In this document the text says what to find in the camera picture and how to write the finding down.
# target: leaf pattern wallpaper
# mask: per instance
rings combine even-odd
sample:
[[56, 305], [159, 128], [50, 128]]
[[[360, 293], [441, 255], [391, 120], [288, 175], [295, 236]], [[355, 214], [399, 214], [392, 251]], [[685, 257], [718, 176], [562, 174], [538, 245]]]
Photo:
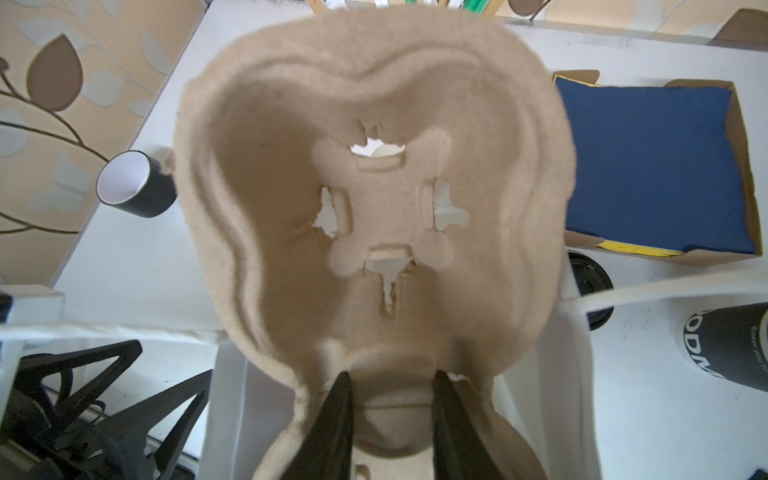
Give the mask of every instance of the leaf pattern wallpaper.
[[768, 45], [768, 0], [507, 0], [496, 15]]
[[0, 282], [48, 284], [201, 0], [0, 0]]

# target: white plastic bin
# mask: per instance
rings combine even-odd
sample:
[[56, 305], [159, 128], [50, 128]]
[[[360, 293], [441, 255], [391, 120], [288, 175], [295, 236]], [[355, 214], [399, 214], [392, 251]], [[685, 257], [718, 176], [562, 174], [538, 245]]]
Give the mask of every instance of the white plastic bin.
[[[568, 256], [561, 300], [578, 296]], [[585, 316], [555, 307], [536, 347], [496, 379], [494, 404], [531, 444], [549, 480], [600, 480], [594, 438], [592, 349]], [[293, 390], [219, 348], [199, 480], [251, 480], [293, 417]]]

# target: white strap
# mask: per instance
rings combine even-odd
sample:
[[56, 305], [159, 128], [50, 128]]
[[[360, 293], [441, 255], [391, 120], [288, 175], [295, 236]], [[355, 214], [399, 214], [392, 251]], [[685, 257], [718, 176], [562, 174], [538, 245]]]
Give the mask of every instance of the white strap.
[[217, 345], [228, 337], [223, 330], [158, 329], [100, 323], [0, 324], [0, 342], [67, 338], [160, 340]]
[[670, 298], [711, 295], [743, 295], [768, 293], [768, 272], [765, 270], [740, 270], [737, 272], [707, 273], [683, 276], [670, 280], [603, 290], [574, 299], [565, 300], [563, 309], [584, 315], [610, 306], [628, 303], [650, 302]]

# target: pulp packaging insert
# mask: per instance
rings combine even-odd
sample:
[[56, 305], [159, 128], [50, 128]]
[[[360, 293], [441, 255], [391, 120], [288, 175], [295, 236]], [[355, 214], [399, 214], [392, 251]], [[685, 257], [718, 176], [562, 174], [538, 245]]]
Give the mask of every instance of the pulp packaging insert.
[[[405, 150], [353, 154], [367, 137]], [[189, 83], [174, 150], [222, 324], [296, 392], [257, 478], [280, 476], [345, 370], [353, 461], [371, 478], [424, 478], [437, 369], [459, 379], [505, 476], [545, 477], [490, 398], [552, 311], [574, 187], [564, 108], [522, 42], [485, 18], [415, 5], [268, 28]], [[443, 231], [438, 177], [468, 214]], [[313, 226], [324, 187], [334, 237]], [[392, 258], [412, 260], [388, 308], [382, 276], [364, 265]]]

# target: white table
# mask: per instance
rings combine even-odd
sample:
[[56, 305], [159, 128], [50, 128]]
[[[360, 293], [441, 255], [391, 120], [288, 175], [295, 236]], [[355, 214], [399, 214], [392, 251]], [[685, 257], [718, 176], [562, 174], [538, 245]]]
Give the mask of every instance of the white table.
[[[171, 146], [180, 92], [227, 42], [243, 33], [309, 17], [304, 4], [213, 2], [133, 148]], [[701, 45], [616, 38], [574, 31], [511, 26], [551, 70], [596, 68], [601, 83], [663, 85], [673, 78], [735, 81], [750, 136], [760, 209], [768, 212], [768, 54]], [[587, 255], [615, 286], [702, 271], [607, 253]], [[758, 259], [725, 268], [766, 267]], [[108, 207], [94, 212], [55, 287], [66, 310], [88, 322], [218, 328], [200, 264], [177, 204], [154, 219]], [[768, 467], [768, 393], [709, 377], [685, 365], [670, 325], [704, 306], [739, 299], [704, 299], [619, 307], [592, 334], [598, 446], [607, 480], [746, 479]], [[56, 342], [69, 351], [108, 342]], [[215, 349], [143, 342], [144, 354], [104, 395], [116, 412], [212, 367]], [[92, 378], [90, 369], [78, 380]], [[186, 451], [199, 455], [205, 415]], [[175, 417], [152, 434], [163, 437]]]

